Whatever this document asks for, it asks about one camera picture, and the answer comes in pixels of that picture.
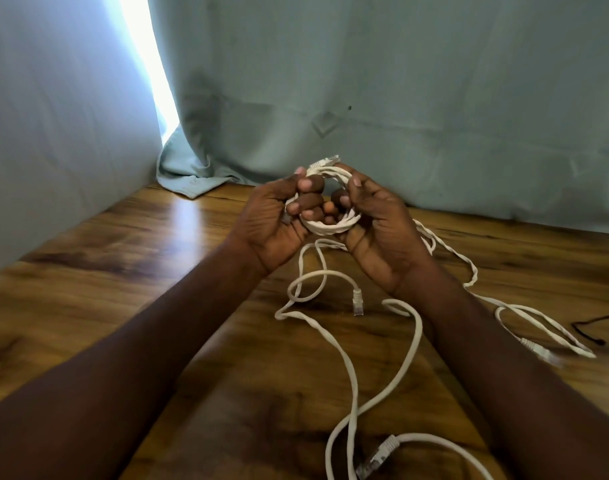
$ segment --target white cable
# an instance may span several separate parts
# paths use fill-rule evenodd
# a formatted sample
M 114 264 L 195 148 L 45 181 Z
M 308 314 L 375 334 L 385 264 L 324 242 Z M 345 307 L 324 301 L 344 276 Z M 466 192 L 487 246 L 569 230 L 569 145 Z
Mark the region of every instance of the white cable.
M 340 159 L 338 158 L 338 156 L 335 156 L 330 159 L 324 159 L 319 162 L 316 162 L 315 164 L 313 164 L 309 167 L 309 170 L 307 171 L 307 175 L 308 176 L 309 175 L 322 175 L 323 177 L 326 177 L 326 178 L 334 178 L 334 179 L 338 180 L 344 187 L 346 187 L 346 185 L 348 183 L 348 179 L 351 177 L 351 175 L 347 171 L 345 171 L 341 168 L 336 168 L 336 167 L 331 166 L 335 162 L 338 162 L 338 161 L 340 161 Z M 295 200 L 297 197 L 298 197 L 298 195 L 296 194 L 296 196 L 294 196 L 293 199 L 287 201 L 287 204 L 289 204 L 291 201 Z M 318 235 L 330 235 L 333 233 L 347 231 L 352 225 L 357 223 L 359 218 L 360 218 L 360 214 L 356 213 L 354 209 L 351 209 L 344 214 L 344 216 L 341 218 L 340 222 L 338 222 L 338 224 L 336 224 L 336 225 L 325 225 L 320 222 L 305 221 L 304 219 L 301 219 L 301 220 L 302 220 L 303 224 L 313 233 L 316 233 Z M 441 246 L 444 247 L 444 249 L 446 249 L 447 251 L 450 251 L 451 253 L 458 256 L 461 260 L 463 260 L 465 263 L 467 263 L 471 267 L 471 279 L 467 283 L 464 283 L 462 286 L 465 289 L 473 286 L 473 284 L 478 280 L 478 269 L 473 264 L 473 262 L 468 257 L 458 253 L 456 250 L 454 250 L 449 245 L 447 245 L 433 231 L 429 230 L 424 225 L 422 225 L 421 222 L 414 219 L 414 223 L 416 224 L 417 230 L 420 232 L 420 234 L 423 235 L 423 237 L 421 238 L 422 242 L 425 244 L 428 252 L 431 255 L 433 255 L 433 252 L 436 249 L 437 244 L 440 244 Z M 305 254 L 306 250 L 310 249 L 311 247 L 315 247 L 315 249 L 318 253 L 318 257 L 320 258 L 320 263 L 322 265 L 322 269 L 319 271 L 312 271 L 311 273 L 304 274 L 304 254 Z M 349 480 L 357 480 L 358 478 L 360 480 L 364 480 L 371 472 L 375 471 L 377 468 L 380 467 L 382 462 L 384 460 L 386 460 L 388 458 L 388 456 L 393 451 L 395 451 L 396 448 L 398 448 L 400 446 L 400 443 L 412 442 L 412 441 L 432 442 L 432 443 L 440 444 L 445 447 L 451 448 L 452 450 L 454 450 L 455 452 L 457 452 L 458 454 L 463 456 L 465 459 L 467 459 L 482 474 L 482 476 L 485 478 L 485 480 L 493 480 L 491 474 L 469 452 L 467 452 L 460 446 L 458 446 L 448 440 L 445 440 L 444 438 L 440 438 L 439 436 L 434 436 L 434 435 L 427 435 L 427 434 L 423 434 L 423 433 L 408 433 L 405 435 L 390 436 L 389 438 L 387 438 L 387 440 L 385 440 L 384 443 L 382 443 L 382 445 L 380 445 L 379 449 L 375 452 L 374 455 L 372 455 L 370 457 L 370 459 L 365 464 L 360 465 L 357 470 L 354 469 L 353 452 L 354 452 L 354 442 L 355 442 L 356 428 L 357 428 L 357 417 L 360 416 L 365 411 L 370 410 L 376 404 L 380 403 L 385 397 L 387 397 L 389 394 L 391 394 L 391 392 L 395 389 L 395 387 L 400 383 L 400 381 L 404 377 L 405 373 L 409 369 L 409 366 L 411 365 L 411 362 L 413 361 L 413 358 L 418 350 L 418 346 L 420 344 L 420 339 L 422 336 L 422 320 L 421 320 L 418 312 L 408 303 L 405 303 L 404 301 L 401 301 L 398 299 L 382 300 L 382 305 L 385 306 L 386 308 L 388 308 L 393 313 L 396 313 L 398 315 L 403 315 L 403 316 L 413 316 L 414 320 L 415 320 L 416 329 L 415 329 L 415 332 L 413 335 L 413 339 L 411 341 L 411 346 L 409 347 L 409 351 L 407 352 L 407 355 L 404 358 L 404 361 L 402 362 L 400 369 L 398 370 L 396 375 L 393 377 L 391 382 L 389 382 L 389 384 L 384 389 L 382 389 L 382 391 L 380 391 L 380 393 L 378 395 L 374 396 L 372 399 L 370 399 L 369 401 L 364 403 L 362 406 L 358 407 L 358 405 L 357 405 L 358 386 L 357 386 L 356 371 L 355 371 L 355 368 L 353 367 L 351 359 L 348 357 L 346 352 L 342 349 L 342 347 L 337 342 L 337 340 L 332 336 L 331 333 L 329 333 L 329 331 L 325 330 L 316 320 L 305 315 L 304 313 L 302 313 L 302 312 L 285 312 L 285 310 L 287 310 L 288 308 L 293 306 L 294 303 L 302 303 L 305 301 L 309 301 L 309 300 L 315 298 L 316 296 L 318 296 L 320 294 L 320 292 L 324 289 L 324 286 L 327 282 L 327 276 L 338 276 L 339 278 L 343 278 L 344 280 L 346 280 L 347 282 L 349 282 L 349 284 L 351 284 L 353 286 L 354 315 L 363 314 L 362 291 L 357 286 L 357 283 L 352 278 L 350 278 L 348 275 L 341 273 L 340 271 L 332 271 L 332 270 L 327 269 L 327 263 L 324 259 L 324 255 L 322 254 L 321 248 L 333 248 L 333 249 L 340 249 L 343 251 L 347 251 L 347 248 L 344 244 L 341 244 L 340 242 L 337 242 L 337 241 L 332 241 L 330 239 L 318 239 L 313 244 L 306 244 L 305 246 L 303 246 L 302 249 L 300 250 L 300 257 L 298 259 L 299 277 L 289 285 L 289 287 L 287 289 L 287 295 L 289 297 L 289 302 L 276 312 L 275 317 L 278 320 L 284 320 L 285 318 L 288 318 L 288 317 L 298 318 L 300 320 L 304 320 L 307 323 L 309 323 L 309 325 L 311 327 L 318 330 L 320 332 L 320 334 L 325 338 L 325 340 L 327 340 L 331 345 L 333 345 L 338 350 L 338 352 L 340 352 L 340 354 L 342 356 L 342 360 L 345 364 L 345 367 L 347 368 L 347 373 L 349 376 L 349 381 L 351 384 L 351 393 L 352 393 L 351 394 L 352 395 L 351 409 L 350 409 L 348 416 L 343 418 L 342 421 L 340 421 L 338 423 L 336 428 L 333 429 L 333 431 L 331 432 L 331 435 L 329 436 L 329 440 L 327 441 L 327 445 L 325 448 L 325 454 L 324 454 L 325 471 L 327 474 L 327 480 L 334 479 L 333 471 L 331 468 L 331 451 L 332 451 L 333 443 L 336 440 L 336 438 L 338 437 L 338 435 L 340 434 L 341 430 L 347 425 L 348 425 L 347 471 L 348 471 Z M 316 291 L 314 291 L 307 297 L 301 298 L 300 291 L 302 290 L 302 283 L 305 280 L 308 280 L 309 278 L 313 278 L 315 276 L 322 276 L 322 282 L 320 283 L 320 285 L 318 286 Z M 529 350 L 533 351 L 541 359 L 543 359 L 549 363 L 552 363 L 554 365 L 561 364 L 560 359 L 557 358 L 556 355 L 554 355 L 552 352 L 547 350 L 547 348 L 542 347 L 541 345 L 536 344 L 531 340 L 528 340 L 525 338 L 519 338 L 519 337 L 515 336 L 505 326 L 505 324 L 502 322 L 502 320 L 500 318 L 500 314 L 504 309 L 508 308 L 509 310 L 513 311 L 518 316 L 524 318 L 528 322 L 532 323 L 534 326 L 538 327 L 538 329 L 547 333 L 550 336 L 550 338 L 554 339 L 554 341 L 556 341 L 558 344 L 565 346 L 567 348 L 570 348 L 577 354 L 583 355 L 585 357 L 590 357 L 590 358 L 596 357 L 596 355 L 593 354 L 593 352 L 591 352 L 591 350 L 588 347 L 586 347 L 584 344 L 579 342 L 575 337 L 573 337 L 573 335 L 570 334 L 570 332 L 568 332 L 562 325 L 557 323 L 552 318 L 549 318 L 547 315 L 541 313 L 540 311 L 538 311 L 534 308 L 531 308 L 529 306 L 509 305 L 509 304 L 506 304 L 506 303 L 502 302 L 501 300 L 497 300 L 495 298 L 479 296 L 474 293 L 471 293 L 471 294 L 473 294 L 474 296 L 476 296 L 479 299 L 485 300 L 489 303 L 492 303 L 493 305 L 496 305 L 498 308 L 495 311 L 495 316 L 496 316 L 496 319 L 498 320 L 498 322 L 500 322 L 500 324 L 509 333 L 511 333 L 511 335 L 513 335 L 516 339 L 518 339 L 518 341 L 520 341 L 520 343 L 522 343 L 525 347 L 529 348 Z M 541 318 L 543 318 L 543 320 L 545 320 L 552 327 L 554 327 L 558 331 L 560 331 L 563 335 L 565 335 L 573 343 L 571 344 L 571 343 L 569 343 L 568 340 L 564 339 L 563 337 L 549 331 L 538 320 L 533 318 L 531 315 L 527 314 L 527 312 L 538 315 Z

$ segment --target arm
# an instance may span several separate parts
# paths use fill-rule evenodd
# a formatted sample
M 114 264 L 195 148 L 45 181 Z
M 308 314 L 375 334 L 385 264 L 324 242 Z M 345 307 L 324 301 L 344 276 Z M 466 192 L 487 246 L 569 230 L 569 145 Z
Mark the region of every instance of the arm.
M 364 272 L 414 306 L 432 341 L 525 478 L 609 480 L 609 416 L 505 331 L 428 254 L 404 203 L 373 180 L 354 178 L 335 207 L 364 219 L 344 236 Z M 335 215 L 337 210 L 326 209 Z
M 0 402 L 0 480 L 114 478 L 165 405 L 175 379 L 307 231 L 284 201 L 322 203 L 294 176 L 258 187 L 227 240 L 122 328 Z

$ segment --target floor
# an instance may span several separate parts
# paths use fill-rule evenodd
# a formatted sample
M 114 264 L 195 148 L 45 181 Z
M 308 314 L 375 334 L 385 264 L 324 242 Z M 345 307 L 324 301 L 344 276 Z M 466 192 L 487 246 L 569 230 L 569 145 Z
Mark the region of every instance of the floor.
M 223 185 L 189 201 L 147 187 L 0 271 L 0 399 L 169 288 L 222 241 L 249 191 Z M 609 315 L 609 235 L 412 213 L 476 263 L 478 293 L 534 306 L 567 327 Z M 384 294 L 349 256 L 327 255 L 332 269 L 362 286 L 366 314 L 352 316 L 350 293 L 336 280 L 304 307 L 354 361 L 364 402 L 397 371 L 413 328 L 381 310 Z M 452 256 L 439 252 L 436 258 L 462 280 L 468 276 Z M 316 266 L 313 255 L 306 263 Z M 315 330 L 273 319 L 296 275 L 292 260 L 263 281 L 198 353 L 123 480 L 324 477 L 327 435 L 348 412 L 350 387 L 340 356 Z M 557 350 L 520 318 L 507 314 L 506 322 Z M 607 344 L 585 341 L 596 360 L 559 350 L 566 360 L 559 373 L 609 412 L 609 320 L 585 330 Z M 451 439 L 496 479 L 511 478 L 488 425 L 425 340 L 398 389 L 360 418 L 356 451 L 367 455 L 390 433 L 405 432 Z M 341 472 L 342 437 L 336 444 Z M 419 479 L 478 478 L 452 452 L 424 444 L 404 446 L 373 478 L 411 473 Z

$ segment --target person's right hand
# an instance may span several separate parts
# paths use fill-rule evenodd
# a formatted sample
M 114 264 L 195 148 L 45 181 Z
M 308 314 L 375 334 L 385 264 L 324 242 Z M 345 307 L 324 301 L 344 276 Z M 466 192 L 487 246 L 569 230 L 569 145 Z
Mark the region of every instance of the person's right hand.
M 333 206 L 324 204 L 325 222 L 332 223 L 330 217 L 352 205 L 362 214 L 358 224 L 339 235 L 340 240 L 364 273 L 389 295 L 396 296 L 410 273 L 437 265 L 400 197 L 345 164 L 336 166 L 350 172 L 352 178 L 348 192 L 341 189 L 333 193 Z

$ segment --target black cord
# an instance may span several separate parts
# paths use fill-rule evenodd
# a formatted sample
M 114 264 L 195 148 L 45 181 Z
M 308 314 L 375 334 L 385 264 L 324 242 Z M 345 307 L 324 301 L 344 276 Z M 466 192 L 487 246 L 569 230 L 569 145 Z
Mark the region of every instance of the black cord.
M 595 343 L 596 345 L 604 346 L 604 345 L 606 345 L 606 341 L 605 340 L 603 340 L 603 339 L 595 339 L 595 338 L 591 337 L 589 334 L 584 333 L 582 330 L 580 330 L 578 328 L 578 325 L 591 325 L 591 323 L 600 322 L 602 320 L 609 320 L 609 315 L 606 315 L 604 317 L 594 318 L 592 320 L 587 320 L 586 322 L 573 322 L 571 324 L 571 326 L 573 327 L 573 330 L 577 331 L 585 339 L 591 340 L 591 342 Z

